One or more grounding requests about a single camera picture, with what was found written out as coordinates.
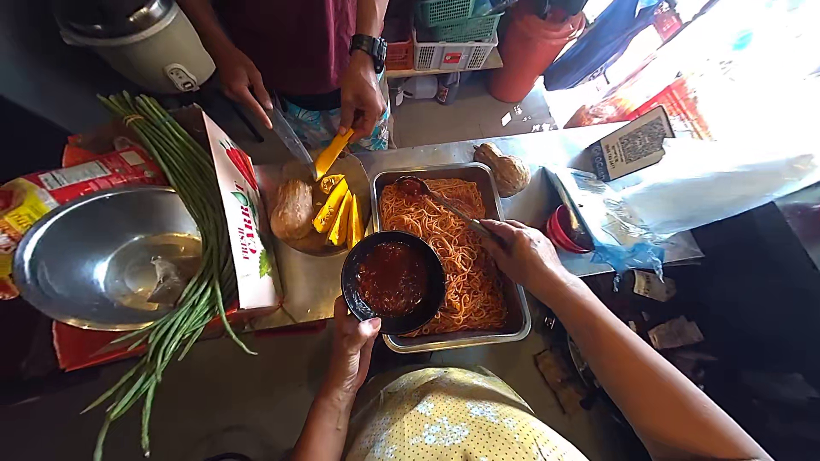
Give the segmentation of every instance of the stainless steel bowl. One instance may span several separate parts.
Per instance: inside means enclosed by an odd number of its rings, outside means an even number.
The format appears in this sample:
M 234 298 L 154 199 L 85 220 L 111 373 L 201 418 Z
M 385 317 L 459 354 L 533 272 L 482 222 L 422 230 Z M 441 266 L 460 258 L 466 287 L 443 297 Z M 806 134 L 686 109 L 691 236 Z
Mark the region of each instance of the stainless steel bowl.
M 152 258 L 198 267 L 199 231 L 170 187 L 102 190 L 61 205 L 25 234 L 14 257 L 24 299 L 51 318 L 94 330 L 150 325 L 166 304 Z

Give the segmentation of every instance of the spaghetti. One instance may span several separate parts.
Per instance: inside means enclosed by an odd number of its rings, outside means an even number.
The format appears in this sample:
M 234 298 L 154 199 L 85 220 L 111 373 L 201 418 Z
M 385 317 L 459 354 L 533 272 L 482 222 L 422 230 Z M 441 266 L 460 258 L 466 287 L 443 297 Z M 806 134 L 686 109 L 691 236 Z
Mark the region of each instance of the spaghetti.
M 424 180 L 469 217 L 485 217 L 476 183 L 459 179 Z M 439 255 L 447 276 L 444 305 L 422 328 L 408 336 L 460 330 L 492 330 L 507 315 L 498 269 L 467 224 L 430 197 L 413 197 L 387 185 L 379 201 L 384 228 L 424 239 Z

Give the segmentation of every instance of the hand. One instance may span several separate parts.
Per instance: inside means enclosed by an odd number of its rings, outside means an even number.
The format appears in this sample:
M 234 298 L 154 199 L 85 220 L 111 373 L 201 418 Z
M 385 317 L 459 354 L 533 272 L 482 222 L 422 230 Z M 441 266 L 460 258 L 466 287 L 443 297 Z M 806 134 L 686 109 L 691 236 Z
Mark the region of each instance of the hand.
M 489 239 L 483 239 L 481 244 L 512 281 L 532 291 L 544 283 L 545 277 L 555 280 L 556 276 L 570 276 L 558 259 L 553 243 L 540 230 L 511 219 L 506 222 L 482 219 L 481 224 L 507 242 L 506 250 Z
M 340 296 L 336 298 L 333 307 L 333 320 L 333 353 L 330 355 L 323 390 L 344 399 L 352 399 L 370 368 L 370 355 L 373 342 L 379 335 L 381 319 L 374 317 L 359 322 L 353 315 L 348 315 L 348 305 Z
M 349 143 L 370 136 L 387 104 L 381 95 L 379 80 L 373 69 L 373 58 L 362 50 L 354 50 L 350 64 L 342 77 L 342 111 L 339 134 L 353 128 Z
M 262 74 L 253 61 L 234 46 L 212 53 L 212 55 L 216 63 L 216 70 L 219 72 L 219 80 L 222 82 L 222 91 L 228 98 L 250 109 L 268 130 L 273 129 L 271 119 L 262 109 L 263 107 L 269 111 L 273 109 L 271 96 L 265 90 Z M 253 87 L 253 94 L 256 94 L 258 102 L 253 98 L 248 87 Z

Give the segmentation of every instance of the person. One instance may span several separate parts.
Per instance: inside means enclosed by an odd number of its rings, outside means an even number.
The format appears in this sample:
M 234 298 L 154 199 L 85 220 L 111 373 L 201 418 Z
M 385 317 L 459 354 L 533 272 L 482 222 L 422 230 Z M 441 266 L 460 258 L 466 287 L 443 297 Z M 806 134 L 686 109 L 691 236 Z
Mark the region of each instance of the person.
M 223 0 L 212 7 L 209 0 L 179 0 L 228 97 L 268 129 L 266 111 L 279 103 L 309 148 L 353 129 L 352 150 L 387 148 L 390 107 L 380 85 L 384 53 L 376 46 L 387 2 Z
M 517 221 L 481 223 L 507 243 L 502 250 L 484 242 L 499 269 L 555 312 L 653 459 L 771 459 L 570 274 L 540 231 Z M 358 322 L 341 298 L 334 319 L 330 366 L 291 459 L 586 460 L 514 390 L 481 369 L 416 370 L 368 399 L 374 377 L 351 419 L 381 322 Z

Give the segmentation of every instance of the red snack bag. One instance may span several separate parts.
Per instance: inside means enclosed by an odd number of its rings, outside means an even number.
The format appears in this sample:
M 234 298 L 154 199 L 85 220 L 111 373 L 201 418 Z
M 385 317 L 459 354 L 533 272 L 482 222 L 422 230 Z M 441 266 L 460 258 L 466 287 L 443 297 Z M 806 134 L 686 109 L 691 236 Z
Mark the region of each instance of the red snack bag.
M 0 187 L 0 299 L 18 295 L 11 283 L 11 260 L 17 243 L 39 218 L 77 197 L 137 184 L 165 185 L 167 180 L 148 154 L 129 147 L 75 167 L 31 173 Z

